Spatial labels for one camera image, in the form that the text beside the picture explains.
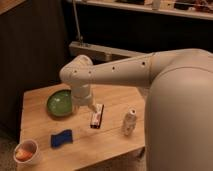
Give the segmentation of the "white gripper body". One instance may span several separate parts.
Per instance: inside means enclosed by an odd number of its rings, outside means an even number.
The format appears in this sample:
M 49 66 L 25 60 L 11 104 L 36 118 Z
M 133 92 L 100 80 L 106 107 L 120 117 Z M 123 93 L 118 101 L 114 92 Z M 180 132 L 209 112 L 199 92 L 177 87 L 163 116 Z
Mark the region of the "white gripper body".
M 102 104 L 94 100 L 90 84 L 71 87 L 72 111 L 77 113 L 81 106 L 87 106 L 94 113 L 100 113 L 103 109 Z

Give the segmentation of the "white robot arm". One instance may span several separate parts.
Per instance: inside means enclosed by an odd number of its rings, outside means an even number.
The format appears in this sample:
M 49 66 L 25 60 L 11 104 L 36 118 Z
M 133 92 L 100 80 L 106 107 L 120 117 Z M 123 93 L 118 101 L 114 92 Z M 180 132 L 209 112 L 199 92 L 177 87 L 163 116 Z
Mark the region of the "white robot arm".
M 91 84 L 147 88 L 147 171 L 213 171 L 213 53 L 180 49 L 99 65 L 79 55 L 60 79 L 77 104 Z

